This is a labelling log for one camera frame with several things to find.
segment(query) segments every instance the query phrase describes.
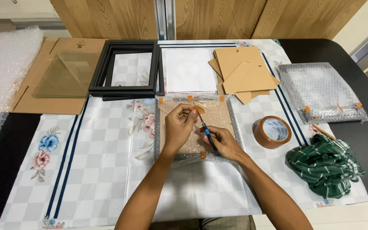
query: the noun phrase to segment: packing tape roll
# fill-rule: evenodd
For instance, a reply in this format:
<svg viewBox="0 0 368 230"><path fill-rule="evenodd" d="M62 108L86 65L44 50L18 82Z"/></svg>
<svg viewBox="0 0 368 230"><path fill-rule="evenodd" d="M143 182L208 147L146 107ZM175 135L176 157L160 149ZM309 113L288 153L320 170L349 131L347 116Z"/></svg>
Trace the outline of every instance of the packing tape roll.
<svg viewBox="0 0 368 230"><path fill-rule="evenodd" d="M267 149L277 149L289 142L292 132L289 125L281 118L267 116L253 127L256 141Z"/></svg>

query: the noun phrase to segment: wood grain panel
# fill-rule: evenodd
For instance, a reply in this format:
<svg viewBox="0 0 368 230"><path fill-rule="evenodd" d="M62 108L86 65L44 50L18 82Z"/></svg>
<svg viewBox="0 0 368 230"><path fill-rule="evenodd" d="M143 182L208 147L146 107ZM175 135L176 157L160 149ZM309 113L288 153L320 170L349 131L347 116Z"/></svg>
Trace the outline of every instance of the wood grain panel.
<svg viewBox="0 0 368 230"><path fill-rule="evenodd" d="M252 39L332 39L367 0L268 0Z"/></svg>
<svg viewBox="0 0 368 230"><path fill-rule="evenodd" d="M177 39L249 39L266 1L175 0Z"/></svg>
<svg viewBox="0 0 368 230"><path fill-rule="evenodd" d="M157 39L153 0L50 0L72 37Z"/></svg>

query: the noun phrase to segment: scissors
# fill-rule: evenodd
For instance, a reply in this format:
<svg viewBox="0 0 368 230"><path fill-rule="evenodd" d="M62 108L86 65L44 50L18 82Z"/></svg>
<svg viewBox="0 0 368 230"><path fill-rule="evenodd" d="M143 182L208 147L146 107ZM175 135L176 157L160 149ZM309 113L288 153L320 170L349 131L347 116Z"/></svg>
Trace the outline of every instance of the scissors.
<svg viewBox="0 0 368 230"><path fill-rule="evenodd" d="M215 144L214 144L214 141L212 140L212 136L211 136L211 134L210 134L210 132L209 132L209 130L208 130L208 128L207 128L207 125L204 123L204 121L202 120L202 117L201 117L201 114L200 114L200 112L198 111L198 108L197 108L197 106L196 106L196 104L193 102L193 104L194 104L194 107L195 107L195 109L197 110L197 112L198 112L198 116L200 117L200 119L201 119L201 123L202 123L202 128L204 128L204 131L205 131L205 134L207 135L207 137L208 137L208 141L210 142L210 144L212 145L212 148L214 149L214 154L215 155L217 155L217 156L221 156L221 154L220 153L218 153L218 149L217 149L217 147L215 146Z"/></svg>

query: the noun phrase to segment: checkered tablecloth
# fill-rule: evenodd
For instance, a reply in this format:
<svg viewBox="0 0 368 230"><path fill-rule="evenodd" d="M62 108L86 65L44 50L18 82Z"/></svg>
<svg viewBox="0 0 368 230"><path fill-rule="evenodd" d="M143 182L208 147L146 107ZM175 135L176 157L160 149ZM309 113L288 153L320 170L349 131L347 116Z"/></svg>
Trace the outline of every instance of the checkered tablecloth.
<svg viewBox="0 0 368 230"><path fill-rule="evenodd" d="M212 52L219 47L256 45L278 79L274 66L290 63L282 47L269 39L159 44L163 60L167 49ZM282 85L247 105L231 98L246 153L302 209L368 201L361 181L352 183L348 196L324 199L290 169L286 152L308 144L314 130L303 125L286 98ZM43 115L0 219L0 229L114 225L154 163L154 103L154 99L103 102L91 97L81 115ZM289 143L278 149L261 147L252 133L252 124L268 115L282 118L293 132ZM329 125L320 126L332 133ZM204 161L170 170L153 221L261 213L238 165Z"/></svg>

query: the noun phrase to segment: black table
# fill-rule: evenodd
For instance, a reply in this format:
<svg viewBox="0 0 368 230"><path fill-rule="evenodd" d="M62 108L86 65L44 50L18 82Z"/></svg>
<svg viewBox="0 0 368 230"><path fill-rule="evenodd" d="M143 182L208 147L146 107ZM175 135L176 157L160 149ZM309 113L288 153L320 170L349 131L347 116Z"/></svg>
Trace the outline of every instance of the black table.
<svg viewBox="0 0 368 230"><path fill-rule="evenodd" d="M326 39L279 40L292 63L329 62L347 81L368 114L368 78L337 43ZM19 168L39 124L38 114L9 114L0 133L0 217ZM351 144L365 170L362 178L368 192L368 122L330 123L338 139Z"/></svg>

